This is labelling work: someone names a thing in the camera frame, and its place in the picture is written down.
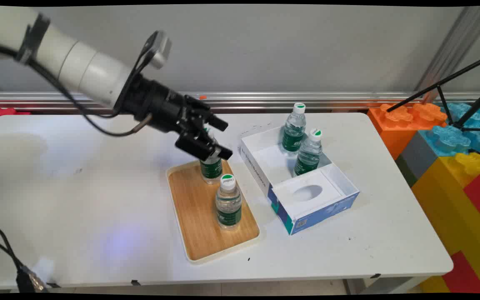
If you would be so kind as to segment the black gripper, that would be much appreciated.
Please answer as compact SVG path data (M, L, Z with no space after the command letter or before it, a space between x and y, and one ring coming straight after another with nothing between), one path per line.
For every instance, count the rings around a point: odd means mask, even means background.
M233 151L219 144L211 129L204 127L208 124L223 132L228 123L211 111L206 99L181 95L156 80L136 75L120 94L117 110L131 114L137 122L150 116L147 125L163 133L189 130L191 121L201 130L181 133L176 147L201 161L217 157L228 160Z

